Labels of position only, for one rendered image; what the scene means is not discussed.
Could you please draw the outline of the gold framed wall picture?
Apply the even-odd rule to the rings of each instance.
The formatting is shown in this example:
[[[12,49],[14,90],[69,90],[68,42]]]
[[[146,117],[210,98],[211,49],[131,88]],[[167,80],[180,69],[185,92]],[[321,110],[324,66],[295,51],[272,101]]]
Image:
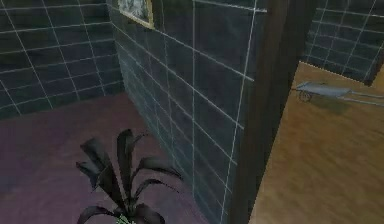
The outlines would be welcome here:
[[[154,28],[151,0],[118,0],[118,7],[124,16],[146,28]]]

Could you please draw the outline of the dark leafy house plant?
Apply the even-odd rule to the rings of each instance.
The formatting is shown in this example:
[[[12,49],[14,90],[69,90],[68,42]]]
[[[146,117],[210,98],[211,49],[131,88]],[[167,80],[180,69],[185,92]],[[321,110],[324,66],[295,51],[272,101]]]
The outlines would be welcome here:
[[[100,188],[116,204],[113,211],[102,206],[86,207],[76,224],[86,224],[98,215],[114,217],[116,224],[166,224],[165,218],[145,203],[139,203],[141,193],[152,185],[163,185],[175,192],[176,188],[156,178],[142,181],[133,191],[136,176],[142,170],[156,171],[183,180],[182,174],[168,161],[158,157],[143,157],[133,168],[133,152],[137,143],[147,133],[134,135],[131,129],[120,132],[116,138],[116,154],[122,185],[119,185],[111,159],[98,138],[91,138],[80,145],[88,160],[77,162],[76,168],[89,179],[92,190]]]

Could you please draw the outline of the grey wheeled cart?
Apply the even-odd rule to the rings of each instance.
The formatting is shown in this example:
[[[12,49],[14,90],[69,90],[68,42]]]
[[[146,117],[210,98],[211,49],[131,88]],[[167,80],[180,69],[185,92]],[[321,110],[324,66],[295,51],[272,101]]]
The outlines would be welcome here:
[[[384,103],[355,99],[355,96],[359,96],[384,100],[384,95],[373,95],[356,92],[350,88],[330,86],[326,83],[305,81],[298,84],[293,88],[293,90],[299,93],[298,98],[302,102],[309,102],[314,96],[321,96],[360,104],[384,107]]]

